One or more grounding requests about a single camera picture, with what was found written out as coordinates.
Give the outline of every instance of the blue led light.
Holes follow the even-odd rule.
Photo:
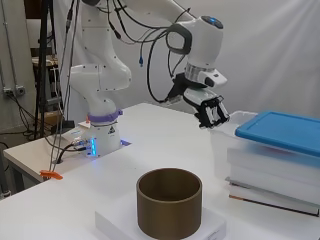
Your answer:
[[[94,139],[91,139],[91,155],[96,155],[96,143],[94,142]]]

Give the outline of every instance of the tabletop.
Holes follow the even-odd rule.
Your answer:
[[[206,207],[227,220],[226,240],[319,239],[319,218],[229,199],[227,183],[213,174],[210,133],[192,115],[148,104],[125,115],[119,129],[131,146],[1,201],[0,239],[108,240],[95,228],[95,210],[134,191],[144,173],[163,167],[201,178]]]

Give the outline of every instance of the brown cylinder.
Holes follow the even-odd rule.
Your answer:
[[[150,237],[183,239],[201,225],[202,183],[191,172],[165,168],[143,175],[137,183],[138,225]]]

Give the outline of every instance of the white platform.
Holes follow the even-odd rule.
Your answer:
[[[96,211],[96,227],[111,240],[150,240],[144,234],[137,220],[135,192],[114,204],[105,205]],[[226,221],[212,211],[202,209],[202,223],[199,230],[186,240],[222,240],[226,237]]]

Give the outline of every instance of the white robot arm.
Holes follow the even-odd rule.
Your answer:
[[[223,25],[212,17],[195,18],[173,0],[116,0],[123,8],[139,13],[152,13],[172,25],[166,28],[170,51],[188,57],[184,73],[177,74],[174,86],[163,102],[174,103],[183,98],[195,110],[200,127],[212,128],[228,121],[222,97],[212,90],[227,80],[214,66],[222,42]],[[103,92],[129,86],[131,72],[114,52],[111,40],[113,31],[108,14],[111,0],[82,0],[82,41],[89,53],[99,60],[95,64],[72,67],[70,85],[89,104],[91,128],[84,136],[89,139],[88,155],[102,156],[120,148],[116,128],[121,111],[104,97]]]

